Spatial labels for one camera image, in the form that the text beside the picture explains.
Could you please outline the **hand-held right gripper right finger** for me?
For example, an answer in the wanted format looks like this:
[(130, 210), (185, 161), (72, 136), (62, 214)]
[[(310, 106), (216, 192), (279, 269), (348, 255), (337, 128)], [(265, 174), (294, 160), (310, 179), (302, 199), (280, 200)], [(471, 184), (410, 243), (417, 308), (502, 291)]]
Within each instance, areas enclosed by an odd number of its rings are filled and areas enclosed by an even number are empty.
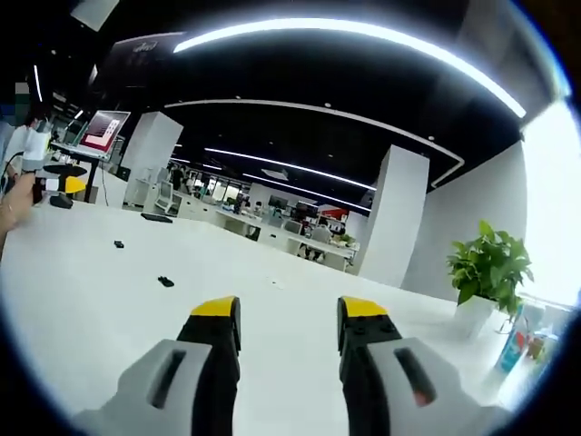
[(382, 306), (341, 296), (337, 319), (351, 435), (490, 435), (508, 422), (464, 391), (452, 364), (402, 337)]

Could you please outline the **person's left hand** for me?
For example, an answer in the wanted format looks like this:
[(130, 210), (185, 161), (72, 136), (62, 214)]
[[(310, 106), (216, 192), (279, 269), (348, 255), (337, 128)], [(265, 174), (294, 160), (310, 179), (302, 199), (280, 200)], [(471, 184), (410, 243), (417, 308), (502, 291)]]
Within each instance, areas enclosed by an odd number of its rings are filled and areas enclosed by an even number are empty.
[(1, 201), (1, 252), (7, 234), (29, 214), (33, 205), (33, 173), (23, 174)]

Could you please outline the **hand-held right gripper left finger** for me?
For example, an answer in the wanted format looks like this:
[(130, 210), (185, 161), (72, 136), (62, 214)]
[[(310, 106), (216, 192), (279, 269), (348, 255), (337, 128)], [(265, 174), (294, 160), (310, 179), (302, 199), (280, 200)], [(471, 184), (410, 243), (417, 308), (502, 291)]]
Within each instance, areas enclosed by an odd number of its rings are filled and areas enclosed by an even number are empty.
[(241, 304), (236, 296), (192, 310), (177, 338), (127, 368), (115, 395), (74, 416), (82, 435), (230, 435), (240, 379)]

